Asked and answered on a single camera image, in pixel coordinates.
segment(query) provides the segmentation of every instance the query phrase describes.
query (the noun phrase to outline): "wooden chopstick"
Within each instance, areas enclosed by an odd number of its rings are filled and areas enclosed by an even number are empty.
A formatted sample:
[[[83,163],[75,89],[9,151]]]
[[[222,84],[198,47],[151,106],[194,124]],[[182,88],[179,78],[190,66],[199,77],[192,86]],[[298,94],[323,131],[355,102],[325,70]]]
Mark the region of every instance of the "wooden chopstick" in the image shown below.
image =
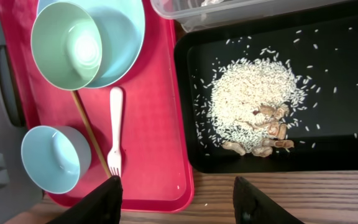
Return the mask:
[[[106,160],[104,159],[103,153],[100,150],[98,141],[96,140],[94,133],[92,131],[92,127],[90,125],[90,122],[88,120],[88,117],[86,116],[85,110],[82,106],[80,97],[78,96],[78,92],[77,91],[71,91],[71,95],[74,99],[75,105],[77,106],[78,111],[80,112],[81,118],[82,118],[82,122],[84,122],[85,124],[85,128],[86,131],[88,132],[89,137],[91,138],[91,142],[93,147],[96,150],[96,153],[98,154],[100,163],[102,164],[102,167],[104,169],[104,171],[106,172],[107,176],[110,178],[111,177],[111,173],[109,170],[109,167],[107,166]]]

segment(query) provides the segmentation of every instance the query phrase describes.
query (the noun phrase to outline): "pile of rice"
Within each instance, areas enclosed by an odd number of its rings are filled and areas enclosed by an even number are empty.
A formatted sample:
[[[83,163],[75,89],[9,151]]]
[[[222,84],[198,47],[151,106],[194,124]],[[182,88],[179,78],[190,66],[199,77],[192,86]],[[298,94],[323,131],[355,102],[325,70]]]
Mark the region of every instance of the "pile of rice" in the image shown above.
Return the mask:
[[[207,117],[223,142],[241,143],[249,152],[268,137],[267,128],[253,130],[247,124],[266,121],[265,115],[254,112],[260,105],[278,108],[286,104],[296,108],[303,103],[307,93],[296,87],[299,79],[281,62],[271,62],[268,58],[251,62],[242,58],[227,66],[222,77],[212,82]]]

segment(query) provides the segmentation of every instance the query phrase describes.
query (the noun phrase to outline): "plastic fork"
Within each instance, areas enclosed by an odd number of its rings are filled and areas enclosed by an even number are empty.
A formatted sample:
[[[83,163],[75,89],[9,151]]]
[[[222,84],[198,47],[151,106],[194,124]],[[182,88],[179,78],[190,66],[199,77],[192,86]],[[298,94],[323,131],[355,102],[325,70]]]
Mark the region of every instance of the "plastic fork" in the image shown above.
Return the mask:
[[[112,148],[107,155],[107,164],[112,175],[121,176],[121,117],[124,95],[122,89],[114,87],[110,91],[110,112],[112,126]]]

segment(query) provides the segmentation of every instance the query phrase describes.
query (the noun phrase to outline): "wooden surface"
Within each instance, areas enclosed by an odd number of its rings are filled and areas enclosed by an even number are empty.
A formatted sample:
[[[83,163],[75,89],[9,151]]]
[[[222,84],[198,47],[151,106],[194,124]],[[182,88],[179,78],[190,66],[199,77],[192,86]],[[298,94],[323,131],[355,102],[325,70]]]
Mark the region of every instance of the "wooden surface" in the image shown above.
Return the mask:
[[[358,171],[238,175],[305,223],[358,223]],[[177,214],[124,212],[121,223],[234,223],[232,186],[235,176],[195,171],[195,197],[185,211]],[[63,211],[45,198],[7,223],[45,223]]]

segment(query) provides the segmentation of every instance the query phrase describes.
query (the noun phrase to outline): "red tray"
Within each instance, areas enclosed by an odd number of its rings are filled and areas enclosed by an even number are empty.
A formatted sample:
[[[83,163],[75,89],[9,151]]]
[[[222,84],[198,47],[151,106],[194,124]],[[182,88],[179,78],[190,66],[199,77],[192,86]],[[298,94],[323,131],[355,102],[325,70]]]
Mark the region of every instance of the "red tray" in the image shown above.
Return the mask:
[[[173,68],[175,30],[173,21],[160,18],[149,0],[143,2],[146,16],[143,49],[133,68],[114,84],[124,89],[122,209],[178,212],[193,199],[194,185]],[[51,86],[33,61],[30,33],[37,4],[33,0],[0,0],[2,29],[27,126],[71,126],[90,142],[70,92]],[[112,146],[110,89],[111,86],[79,91],[105,157]],[[49,196],[59,205],[71,207],[106,179],[92,149],[91,166],[78,185],[67,194]]]

